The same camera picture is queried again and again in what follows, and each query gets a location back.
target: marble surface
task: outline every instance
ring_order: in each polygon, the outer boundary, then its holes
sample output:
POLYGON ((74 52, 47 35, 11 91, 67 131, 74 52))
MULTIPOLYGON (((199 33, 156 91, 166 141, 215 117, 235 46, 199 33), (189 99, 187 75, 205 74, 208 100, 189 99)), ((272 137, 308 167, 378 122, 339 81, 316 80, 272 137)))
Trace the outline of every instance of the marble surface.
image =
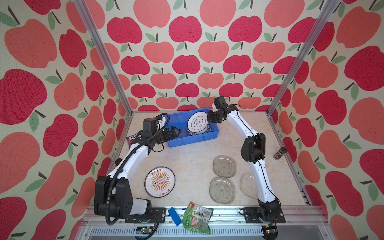
MULTIPOLYGON (((281 204, 305 205, 285 157, 278 161, 273 158, 273 154, 280 146, 266 114, 255 112, 241 114, 253 129, 265 134, 266 170, 273 191, 281 204)), ((156 115, 156 113, 134 113, 127 136, 142 130, 144 118, 153 118, 156 115)), ((240 154, 244 141, 228 121, 218 124, 218 127, 220 132, 216 139, 172 148, 165 143, 162 152, 151 152, 139 166, 130 182, 133 197, 150 199, 154 206, 186 206, 190 201, 205 206, 226 205, 216 203, 211 199, 209 185, 211 180, 217 176, 213 171, 214 158, 218 155, 227 155, 232 157, 237 165, 236 174, 229 178, 235 184, 235 200, 228 205, 258 205, 257 200, 246 196, 240 189, 241 176, 250 171, 248 164, 240 154), (167 196, 153 198, 145 191, 144 180, 152 169, 160 166, 168 167, 175 173, 176 184, 173 191, 167 196)), ((155 146, 154 149, 159 151, 161 146, 155 146)), ((124 158, 128 151, 128 142, 125 141, 120 158, 124 158)))

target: black mounting plate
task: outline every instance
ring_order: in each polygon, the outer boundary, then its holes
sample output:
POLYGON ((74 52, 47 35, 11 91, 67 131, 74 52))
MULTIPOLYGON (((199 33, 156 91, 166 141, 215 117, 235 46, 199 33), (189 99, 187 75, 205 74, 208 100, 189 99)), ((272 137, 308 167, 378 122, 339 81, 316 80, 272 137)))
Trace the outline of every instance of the black mounting plate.
MULTIPOLYGON (((258 207, 244 207, 242 208, 243 213, 241 215, 244 216, 246 223, 271 223, 271 222, 262 222, 259 219, 258 207)), ((285 223, 285 217, 283 211, 280 209, 277 213, 276 223, 285 223)))
MULTIPOLYGON (((159 223, 165 222, 166 208, 165 207, 153 207, 152 208, 152 217, 155 216, 159 220, 159 223)), ((129 217, 125 220, 125 223, 155 223, 154 219, 145 220, 145 216, 142 215, 142 218, 138 217, 129 217)))

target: green leaf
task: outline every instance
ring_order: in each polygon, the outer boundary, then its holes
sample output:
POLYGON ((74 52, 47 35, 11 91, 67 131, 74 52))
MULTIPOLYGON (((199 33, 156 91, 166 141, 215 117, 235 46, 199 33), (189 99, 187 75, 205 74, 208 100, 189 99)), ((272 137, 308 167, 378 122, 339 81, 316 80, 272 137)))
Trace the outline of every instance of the green leaf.
POLYGON ((353 100, 356 100, 359 94, 359 86, 357 84, 353 84, 351 87, 351 97, 353 100))
POLYGON ((183 0, 177 0, 173 5, 173 10, 179 9, 183 5, 183 0))
POLYGON ((83 75, 83 65, 80 63, 79 64, 79 73, 80 73, 80 77, 83 75))
POLYGON ((264 38, 267 42, 272 42, 272 36, 269 33, 264 33, 264 38))
POLYGON ((320 126, 321 130, 324 128, 324 123, 325 123, 324 118, 321 117, 319 120, 319 126, 320 126))
POLYGON ((315 93, 315 92, 309 92, 308 94, 307 94, 307 96, 308 97, 314 97, 314 96, 316 96, 317 94, 315 93))
POLYGON ((127 49, 128 49, 128 43, 124 43, 123 45, 121 45, 120 52, 124 52, 127 49))
POLYGON ((347 146, 350 149, 361 149, 360 145, 358 145, 355 142, 346 141, 344 144, 345 144, 345 146, 347 146))
POLYGON ((332 60, 332 63, 337 64, 337 63, 344 61, 345 59, 346 59, 346 57, 344 57, 344 56, 338 56, 332 60))
POLYGON ((94 48, 95 45, 93 45, 93 43, 90 41, 90 40, 86 40, 85 43, 90 46, 91 48, 94 48))
POLYGON ((331 198, 331 207, 332 207, 332 210, 333 210, 333 211, 336 210, 337 203, 336 203, 336 199, 335 199, 334 197, 331 198))
POLYGON ((96 167, 95 167, 95 164, 93 163, 93 164, 92 164, 92 168, 91 168, 92 175, 95 174, 95 170, 96 170, 96 167))
POLYGON ((315 162, 316 166, 320 169, 327 169, 321 162, 315 162))
POLYGON ((206 73, 211 73, 211 69, 209 69, 209 68, 207 68, 207 67, 203 67, 203 69, 204 69, 204 71, 205 71, 206 73))
POLYGON ((180 44, 177 46, 176 51, 179 51, 179 50, 183 49, 184 46, 185 46, 185 43, 180 43, 180 44))
POLYGON ((375 201, 377 199, 377 196, 379 195, 379 191, 377 189, 377 186, 376 184, 374 183, 371 183, 368 187, 368 193, 369 193, 369 196, 371 197, 371 199, 373 201, 375 201))
POLYGON ((68 157, 72 158, 72 155, 73 155, 73 145, 70 143, 70 145, 68 146, 68 157))
POLYGON ((107 4, 105 5, 105 10, 110 11, 112 8, 115 6, 115 1, 114 0, 108 0, 107 4))
POLYGON ((33 112, 29 117, 29 126, 31 126, 32 132, 36 131, 39 126, 39 116, 36 112, 33 112))
POLYGON ((381 0, 379 1, 378 3, 376 3, 372 8, 371 8, 371 12, 375 12, 377 10, 380 10, 384 7, 384 0, 381 0))
POLYGON ((52 12, 48 13, 48 24, 51 30, 55 28, 56 22, 52 12))
POLYGON ((314 9, 315 7, 317 7, 318 5, 321 4, 321 1, 322 1, 322 0, 315 0, 313 3, 311 3, 311 5, 309 5, 309 6, 307 7, 306 10, 312 10, 312 9, 314 9))
POLYGON ((236 50, 241 46, 241 42, 235 43, 235 45, 231 48, 231 50, 236 50))
POLYGON ((338 14, 339 17, 342 17, 344 14, 344 9, 345 9, 345 4, 343 2, 340 3, 339 9, 338 9, 338 14))
POLYGON ((147 38, 150 40, 150 41, 152 41, 152 42, 156 42, 156 38, 152 35, 152 34, 149 34, 149 33, 146 33, 145 34, 146 36, 147 36, 147 38))
POLYGON ((60 78, 58 78, 58 77, 56 77, 56 76, 49 76, 49 77, 47 77, 45 80, 47 80, 48 82, 53 83, 53 84, 59 84, 59 83, 61 83, 60 78))
POLYGON ((70 197, 68 198, 68 200, 65 202, 64 205, 68 205, 68 204, 70 204, 71 202, 73 202, 73 201, 76 199, 76 197, 77 197, 77 194, 73 194, 72 196, 70 196, 70 197))
POLYGON ((17 22, 10 16, 5 13, 0 12, 0 22, 4 23, 7 26, 17 26, 17 22))
POLYGON ((78 118, 86 118, 87 117, 87 114, 85 112, 82 112, 82 113, 79 113, 77 115, 78 118))
POLYGON ((235 75, 234 73, 232 73, 232 74, 229 74, 229 75, 228 75, 228 77, 226 77, 226 78, 225 78, 225 80, 228 80, 228 79, 231 79, 231 78, 233 78, 233 76, 234 76, 234 75, 235 75))
POLYGON ((210 33, 205 33, 205 37, 206 37, 209 41, 211 41, 211 42, 214 41, 214 37, 213 37, 212 34, 210 34, 210 33))
POLYGON ((244 9, 244 8, 246 8, 246 7, 249 5, 250 2, 251 2, 251 0, 244 0, 244 1, 240 4, 240 6, 239 6, 238 9, 244 9))
POLYGON ((158 74, 161 74, 161 70, 158 69, 158 68, 153 68, 153 70, 155 70, 155 72, 157 72, 158 74))
POLYGON ((284 74, 277 75, 277 77, 273 78, 272 81, 278 80, 278 79, 282 78, 283 76, 284 76, 284 74))
POLYGON ((38 189, 39 187, 41 187, 45 182, 45 179, 39 179, 39 180, 36 180, 34 182, 32 182, 26 189, 24 192, 31 192, 33 190, 36 190, 38 189))
POLYGON ((315 57, 316 57, 316 49, 313 48, 313 49, 312 49, 312 52, 311 52, 311 58, 312 58, 312 60, 314 60, 315 57))
POLYGON ((299 45, 300 45, 300 43, 296 43, 296 44, 290 46, 290 47, 287 49, 287 52, 292 51, 292 50, 295 50, 299 45))

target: apple-patterned wallpaper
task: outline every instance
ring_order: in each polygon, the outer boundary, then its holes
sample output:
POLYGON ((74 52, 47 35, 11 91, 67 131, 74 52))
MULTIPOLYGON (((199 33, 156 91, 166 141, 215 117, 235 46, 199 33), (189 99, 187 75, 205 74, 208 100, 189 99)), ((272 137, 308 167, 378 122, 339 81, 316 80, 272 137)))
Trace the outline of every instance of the apple-patterned wallpaper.
MULTIPOLYGON (((309 10, 313 0, 97 2, 106 22, 99 34, 134 111, 211 108, 219 95, 266 110, 320 13, 309 10)), ((308 74, 303 63, 297 81, 308 74)))
POLYGON ((308 77, 276 108, 300 180, 338 240, 384 239, 383 7, 340 1, 323 29, 332 31, 305 58, 308 77))
POLYGON ((72 1, 0 1, 0 39, 0 240, 72 240, 126 112, 72 1))

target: wall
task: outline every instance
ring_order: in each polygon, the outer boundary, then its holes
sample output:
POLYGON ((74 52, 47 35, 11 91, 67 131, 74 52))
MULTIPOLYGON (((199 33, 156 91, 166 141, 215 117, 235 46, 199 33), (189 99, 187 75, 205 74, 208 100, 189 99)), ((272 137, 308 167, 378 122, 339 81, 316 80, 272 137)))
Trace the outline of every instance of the wall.
POLYGON ((320 13, 307 10, 312 0, 97 1, 100 36, 120 51, 112 61, 136 111, 212 107, 219 95, 266 110, 320 13))
POLYGON ((0 239, 73 239, 126 114, 73 2, 0 11, 0 239))
POLYGON ((331 44, 306 57, 309 76, 292 82, 277 107, 300 180, 338 240, 384 239, 381 7, 341 2, 325 26, 334 25, 331 44))

